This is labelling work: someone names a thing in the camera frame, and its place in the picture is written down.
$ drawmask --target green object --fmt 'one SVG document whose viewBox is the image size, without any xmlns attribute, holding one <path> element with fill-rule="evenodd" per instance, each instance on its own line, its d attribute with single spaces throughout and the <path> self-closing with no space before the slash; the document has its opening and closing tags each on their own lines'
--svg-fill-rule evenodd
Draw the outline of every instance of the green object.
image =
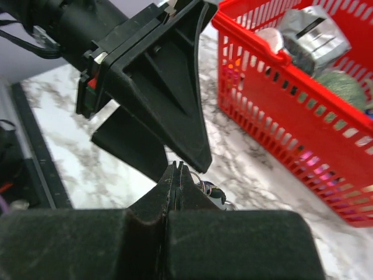
<svg viewBox="0 0 373 280">
<path fill-rule="evenodd" d="M 366 97 L 363 89 L 361 86 L 358 84 L 358 82 L 352 78 L 350 75 L 340 72 L 340 71 L 333 71 L 333 72 L 328 72 L 325 74 L 320 75 L 315 79 L 318 81 L 321 85 L 329 89 L 331 92 L 333 92 L 336 96 L 339 96 L 342 98 L 344 101 L 346 101 L 348 104 L 354 106 L 356 109 L 360 111 L 364 111 L 366 107 Z M 301 95 L 300 97 L 300 102 L 304 101 L 301 99 L 305 99 L 304 96 L 307 96 L 304 94 L 303 96 Z M 315 100 L 311 100 L 308 102 L 308 107 L 313 108 L 316 105 Z M 326 108 L 324 106 L 320 106 L 316 113 L 318 115 L 321 115 Z M 325 117 L 325 121 L 331 122 L 335 119 L 336 114 L 334 113 L 329 113 Z M 339 130 L 341 129 L 344 125 L 342 124 L 342 127 L 340 125 L 337 125 L 336 129 Z"/>
</svg>

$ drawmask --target silver foil package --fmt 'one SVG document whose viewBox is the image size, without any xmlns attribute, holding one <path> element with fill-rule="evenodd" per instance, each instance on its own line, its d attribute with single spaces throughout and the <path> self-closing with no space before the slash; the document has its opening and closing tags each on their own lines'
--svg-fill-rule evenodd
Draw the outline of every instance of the silver foil package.
<svg viewBox="0 0 373 280">
<path fill-rule="evenodd" d="M 277 29 L 293 64 L 312 77 L 351 49 L 346 36 L 321 6 L 288 10 Z"/>
</svg>

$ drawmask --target white marble surface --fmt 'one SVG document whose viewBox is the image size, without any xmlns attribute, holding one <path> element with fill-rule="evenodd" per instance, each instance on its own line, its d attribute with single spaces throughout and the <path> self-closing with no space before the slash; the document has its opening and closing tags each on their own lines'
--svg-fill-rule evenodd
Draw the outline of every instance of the white marble surface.
<svg viewBox="0 0 373 280">
<path fill-rule="evenodd" d="M 213 163 L 203 178 L 220 186 L 239 209 L 290 209 L 310 225 L 328 279 L 372 279 L 373 229 L 343 222 L 218 108 L 216 31 L 200 40 L 200 83 Z M 154 182 L 90 142 L 115 109 L 93 120 L 74 113 L 79 74 L 63 66 L 23 82 L 44 138 L 75 208 L 128 207 Z M 177 157 L 168 152 L 170 160 Z"/>
</svg>

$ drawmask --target basket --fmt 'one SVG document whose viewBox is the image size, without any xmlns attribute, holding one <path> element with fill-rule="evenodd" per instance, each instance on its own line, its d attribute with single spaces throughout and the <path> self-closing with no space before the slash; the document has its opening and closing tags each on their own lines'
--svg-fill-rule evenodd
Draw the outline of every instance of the basket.
<svg viewBox="0 0 373 280">
<path fill-rule="evenodd" d="M 212 21 L 219 31 L 218 104 L 342 219 L 371 227 L 373 120 L 255 35 L 275 27 L 287 9 L 310 5 L 323 5 L 349 39 L 352 50 L 334 66 L 355 77 L 370 98 L 364 82 L 373 79 L 368 0 L 226 0 Z"/>
</svg>

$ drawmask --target gray wall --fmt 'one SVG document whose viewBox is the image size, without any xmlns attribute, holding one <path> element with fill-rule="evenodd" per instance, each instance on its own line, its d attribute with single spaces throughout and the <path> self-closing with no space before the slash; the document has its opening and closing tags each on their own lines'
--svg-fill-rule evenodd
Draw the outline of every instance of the gray wall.
<svg viewBox="0 0 373 280">
<path fill-rule="evenodd" d="M 158 3 L 159 0 L 111 0 L 124 14 L 132 17 L 150 3 Z M 0 19 L 9 18 L 1 15 Z M 25 33 L 19 24 L 3 27 L 2 30 L 20 37 L 29 42 L 33 39 Z M 43 73 L 65 64 L 63 59 L 44 60 L 28 51 L 25 51 L 3 38 L 0 38 L 0 76 L 5 76 L 11 82 L 18 82 L 28 77 Z"/>
</svg>

